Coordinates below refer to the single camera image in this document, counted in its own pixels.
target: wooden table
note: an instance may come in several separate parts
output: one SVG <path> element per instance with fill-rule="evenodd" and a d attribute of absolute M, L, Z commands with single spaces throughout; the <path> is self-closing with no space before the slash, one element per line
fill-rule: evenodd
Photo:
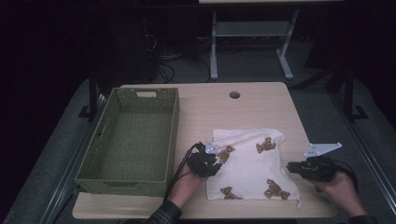
<path fill-rule="evenodd" d="M 286 170 L 288 161 L 304 161 L 309 142 L 283 83 L 206 83 L 134 85 L 125 87 L 177 87 L 180 115 L 175 165 L 196 142 L 212 137 L 213 129 L 275 128 L 286 137 L 280 146 Z M 240 98 L 233 99 L 230 92 Z M 296 201 L 209 201 L 202 185 L 183 208 L 182 218 L 282 218 L 333 217 L 335 209 L 313 185 L 290 174 L 302 195 L 303 207 Z M 146 218 L 162 203 L 162 198 L 80 193 L 73 210 L 75 218 Z"/>

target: dark background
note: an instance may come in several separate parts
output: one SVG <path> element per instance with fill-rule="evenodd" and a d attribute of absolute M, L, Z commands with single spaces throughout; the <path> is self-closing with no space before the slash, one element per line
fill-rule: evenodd
<path fill-rule="evenodd" d="M 145 13 L 114 16 L 81 9 L 102 3 L 0 1 L 0 220 L 83 80 L 94 72 L 102 91 L 123 83 L 149 82 L 155 77 L 159 52 L 145 51 L 145 29 L 157 33 L 159 44 L 180 44 L 181 51 L 191 53 L 194 37 L 202 26 L 210 25 L 210 19 L 180 12 L 176 16 L 159 13 L 154 21 L 149 17 L 142 28 Z M 120 4 L 122 1 L 112 1 L 111 6 Z M 395 12 L 395 1 L 346 1 L 330 8 L 325 16 L 310 15 L 320 18 L 320 29 L 312 28 L 317 27 L 312 20 L 304 21 L 303 13 L 295 30 L 298 36 L 317 38 L 308 67 L 326 69 L 334 63 L 349 67 L 394 126 Z M 115 61 L 111 55 L 121 60 Z"/>

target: gray floor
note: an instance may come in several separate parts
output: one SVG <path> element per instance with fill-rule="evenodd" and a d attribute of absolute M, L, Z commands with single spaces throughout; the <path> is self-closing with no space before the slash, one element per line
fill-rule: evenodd
<path fill-rule="evenodd" d="M 246 47 L 234 54 L 220 54 L 217 82 L 280 81 L 288 86 L 296 85 L 317 72 L 304 68 L 310 46 L 310 43 L 300 42 L 290 45 L 287 58 L 295 75 L 292 81 L 284 78 L 275 54 L 278 45 L 272 43 L 259 49 Z M 200 59 L 206 64 L 187 59 L 168 63 L 176 71 L 173 81 L 206 82 L 209 76 L 209 55 L 202 54 Z M 312 143 L 342 143 L 343 147 L 329 153 L 329 156 L 347 162 L 355 170 L 359 179 L 360 196 L 368 211 L 377 216 L 380 223 L 396 223 L 395 213 L 389 206 L 389 198 L 383 193 L 384 184 L 378 182 L 377 174 L 371 168 L 371 161 L 364 156 L 367 154 L 364 149 L 369 148 L 379 168 L 386 174 L 385 177 L 381 176 L 386 178 L 385 185 L 389 183 L 390 189 L 396 186 L 393 165 L 396 158 L 395 129 L 389 125 L 374 104 L 370 93 L 358 81 L 355 82 L 354 102 L 363 107 L 369 119 L 356 120 L 353 124 L 348 122 L 338 105 L 342 101 L 342 93 L 328 94 L 324 90 L 326 82 L 327 78 L 323 78 L 304 90 L 290 91 L 308 138 Z M 157 77 L 153 83 L 163 83 L 163 79 Z M 85 81 L 70 101 L 35 169 L 21 190 L 12 207 L 13 218 L 8 223 L 52 223 L 58 213 L 55 223 L 123 223 L 123 220 L 74 219 L 71 213 L 77 197 L 72 193 L 78 193 L 76 185 L 69 183 L 68 188 L 58 188 L 64 171 L 70 166 L 76 166 L 69 164 L 71 158 L 76 156 L 77 148 L 84 147 L 84 139 L 92 131 L 92 125 L 87 119 L 78 118 L 80 109 L 88 105 L 88 99 L 88 83 Z M 57 199 L 60 200 L 60 206 L 50 208 L 49 204 Z M 298 223 L 326 224 L 339 221 L 346 221 L 341 211 L 334 218 L 299 219 Z"/>

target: wicker basket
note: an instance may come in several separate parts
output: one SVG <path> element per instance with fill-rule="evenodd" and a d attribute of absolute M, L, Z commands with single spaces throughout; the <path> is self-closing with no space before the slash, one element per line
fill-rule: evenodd
<path fill-rule="evenodd" d="M 90 193 L 163 196 L 178 114 L 177 89 L 113 89 L 76 182 Z"/>

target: black cable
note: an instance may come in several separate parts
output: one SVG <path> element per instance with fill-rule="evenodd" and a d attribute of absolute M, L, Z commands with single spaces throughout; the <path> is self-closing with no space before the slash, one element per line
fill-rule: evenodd
<path fill-rule="evenodd" d="M 158 70 L 158 72 L 160 73 L 160 76 L 165 80 L 165 84 L 169 82 L 175 83 L 175 81 L 173 80 L 175 77 L 175 69 L 168 64 L 161 63 L 160 65 L 163 67 L 163 70 Z M 172 75 L 170 77 L 167 75 L 165 67 L 169 68 L 172 71 Z"/>
<path fill-rule="evenodd" d="M 189 173 L 191 173 L 191 171 L 187 172 L 187 173 L 184 174 L 184 175 L 179 176 L 177 180 L 181 179 L 181 178 L 182 178 L 183 176 L 185 176 L 185 175 L 188 175 Z"/>
<path fill-rule="evenodd" d="M 197 146 L 197 144 L 194 144 L 186 153 L 186 155 L 184 156 L 183 160 L 181 161 L 180 165 L 177 167 L 177 171 L 175 172 L 175 175 L 173 176 L 171 182 L 169 183 L 168 188 L 166 189 L 165 195 L 163 196 L 163 202 L 165 202 L 166 200 L 168 200 L 169 198 L 169 194 L 172 190 L 172 187 L 175 185 L 175 183 L 182 177 L 180 176 L 180 172 L 183 169 L 184 165 L 187 162 L 187 159 L 189 158 L 189 156 L 192 153 L 192 150 Z"/>
<path fill-rule="evenodd" d="M 206 66 L 207 71 L 208 71 L 208 73 L 209 73 L 209 76 L 208 76 L 208 78 L 207 78 L 206 83 L 209 83 L 209 82 L 210 82 L 210 78 L 211 78 L 211 76 L 210 76 L 210 67 L 209 67 L 209 65 L 207 65 L 207 63 L 206 63 L 204 60 L 198 59 L 198 61 L 200 61 L 201 63 L 203 63 L 203 64 Z"/>
<path fill-rule="evenodd" d="M 198 52 L 199 53 L 209 52 L 211 50 L 211 43 L 212 43 L 212 40 L 210 37 L 208 37 L 204 44 L 198 46 Z"/>
<path fill-rule="evenodd" d="M 341 164 L 345 165 L 345 166 L 348 168 L 348 169 L 346 169 L 346 168 L 344 168 L 344 167 L 341 167 L 341 166 L 339 166 L 339 165 L 336 165 L 338 170 L 340 170 L 340 171 L 346 173 L 346 174 L 352 179 L 352 182 L 353 182 L 353 185 L 354 185 L 354 187 L 355 187 L 355 190 L 356 190 L 356 192 L 358 193 L 358 192 L 359 192 L 358 178 L 356 177 L 356 174 L 355 174 L 355 172 L 353 171 L 352 167 L 349 166 L 349 165 L 348 165 L 346 162 L 344 162 L 344 161 L 339 161 L 339 160 L 333 160 L 333 161 L 334 161 L 334 162 L 341 163 Z"/>

